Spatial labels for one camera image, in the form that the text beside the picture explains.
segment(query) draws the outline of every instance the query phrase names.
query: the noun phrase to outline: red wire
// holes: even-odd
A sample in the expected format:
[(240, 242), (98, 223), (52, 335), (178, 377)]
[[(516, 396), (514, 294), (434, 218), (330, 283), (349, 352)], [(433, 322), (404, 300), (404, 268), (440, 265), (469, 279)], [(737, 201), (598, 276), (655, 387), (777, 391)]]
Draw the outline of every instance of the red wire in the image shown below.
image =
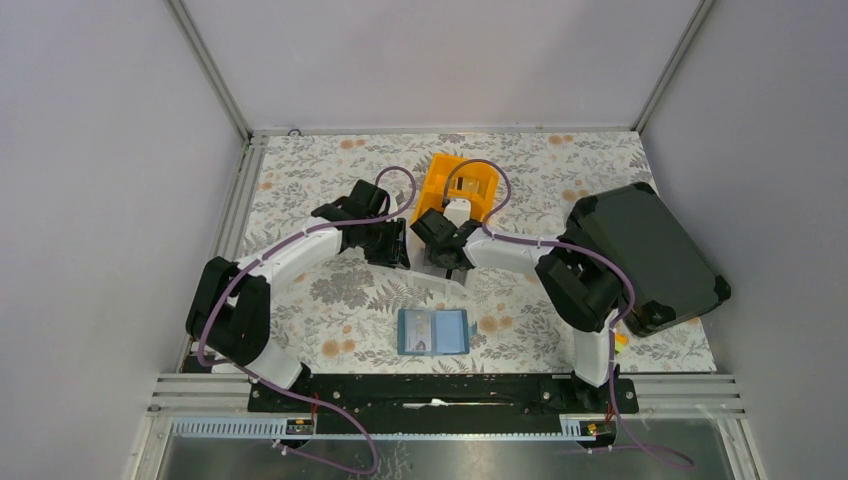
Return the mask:
[[(320, 398), (318, 398), (318, 392), (314, 392), (312, 395), (315, 397), (315, 400), (321, 400)], [(312, 421), (312, 428), (313, 429), (315, 428), (315, 412), (317, 412), (317, 411), (318, 411), (318, 404), (313, 403), (312, 409), (311, 409), (311, 412), (310, 412), (311, 415), (309, 416), (309, 419)]]

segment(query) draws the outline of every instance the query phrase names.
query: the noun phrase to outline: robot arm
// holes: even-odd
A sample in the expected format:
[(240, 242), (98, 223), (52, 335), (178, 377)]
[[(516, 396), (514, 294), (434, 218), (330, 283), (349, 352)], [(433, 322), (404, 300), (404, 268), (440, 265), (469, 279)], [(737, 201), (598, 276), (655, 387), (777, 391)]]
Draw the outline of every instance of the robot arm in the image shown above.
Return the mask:
[(200, 338), (226, 286), (241, 270), (258, 261), (259, 265), (244, 276), (218, 313), (207, 343), (236, 365), (289, 388), (303, 365), (270, 341), (271, 297), (283, 292), (284, 286), (301, 273), (347, 248), (362, 248), (370, 264), (409, 268), (406, 221), (371, 220), (385, 216), (389, 209), (390, 199), (385, 190), (359, 180), (350, 196), (313, 211), (303, 231), (328, 221), (340, 222), (335, 227), (305, 233), (283, 248), (272, 246), (236, 262), (213, 258), (203, 270), (186, 330)]
[(540, 245), (556, 237), (508, 234), (536, 242), (523, 245), (492, 238), (479, 222), (469, 220), (459, 228), (445, 215), (430, 210), (412, 230), (427, 246), (426, 260), (448, 270), (498, 268), (523, 275), (538, 275), (557, 313), (574, 328), (574, 373), (593, 387), (609, 378), (609, 326), (618, 313), (622, 287), (617, 277), (565, 249)]

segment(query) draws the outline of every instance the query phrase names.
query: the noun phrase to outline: white wall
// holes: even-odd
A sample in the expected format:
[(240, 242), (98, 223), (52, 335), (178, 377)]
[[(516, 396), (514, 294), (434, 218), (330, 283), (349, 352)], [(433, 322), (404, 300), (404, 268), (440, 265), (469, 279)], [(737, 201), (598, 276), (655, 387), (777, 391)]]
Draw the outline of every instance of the white wall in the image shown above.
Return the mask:
[(720, 2), (644, 136), (724, 271), (706, 319), (772, 479), (844, 477), (848, 3)]
[(0, 478), (114, 479), (238, 140), (164, 2), (0, 10)]
[(254, 128), (629, 126), (698, 0), (186, 2)]

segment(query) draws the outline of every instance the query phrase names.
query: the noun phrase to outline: gray leaf pattern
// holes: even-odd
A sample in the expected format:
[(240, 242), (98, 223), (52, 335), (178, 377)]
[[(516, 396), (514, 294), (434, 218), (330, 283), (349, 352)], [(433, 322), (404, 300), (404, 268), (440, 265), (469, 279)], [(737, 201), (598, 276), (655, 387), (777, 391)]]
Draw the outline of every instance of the gray leaf pattern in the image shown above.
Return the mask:
[[(388, 165), (424, 180), (435, 152), (488, 158), (510, 175), (512, 201), (491, 223), (531, 235), (559, 234), (579, 198), (635, 181), (654, 184), (632, 132), (465, 133), (271, 137), (251, 204), (242, 254), (300, 229), (315, 207), (347, 195), (360, 178)], [(389, 174), (381, 187), (396, 201), (407, 179)], [(504, 189), (498, 189), (502, 199)], [(412, 212), (405, 212), (409, 219)], [(361, 251), (345, 251), (296, 279), (272, 300), (271, 335), (321, 373), (562, 372), (574, 337), (535, 275), (481, 269), (472, 298), (411, 286), (402, 272), (372, 267)], [(476, 323), (471, 353), (455, 357), (397, 354), (399, 308), (464, 308)], [(622, 370), (714, 371), (698, 319), (638, 338), (618, 355)], [(216, 371), (225, 367), (216, 367)]]

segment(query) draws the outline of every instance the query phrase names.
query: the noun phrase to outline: orange plastic container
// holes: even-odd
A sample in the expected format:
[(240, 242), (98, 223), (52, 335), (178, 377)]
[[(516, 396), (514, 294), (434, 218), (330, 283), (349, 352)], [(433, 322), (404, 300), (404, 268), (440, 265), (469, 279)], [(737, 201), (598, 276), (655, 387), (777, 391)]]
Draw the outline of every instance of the orange plastic container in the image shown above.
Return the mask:
[[(421, 187), (418, 205), (415, 207), (413, 222), (431, 208), (439, 212), (445, 211), (442, 207), (445, 182), (450, 172), (466, 160), (444, 153), (433, 155), (427, 176), (424, 178), (424, 185)], [(495, 204), (497, 189), (498, 172), (494, 168), (485, 163), (470, 163), (454, 174), (448, 190), (448, 199), (467, 198), (471, 202), (471, 218), (481, 222)]]

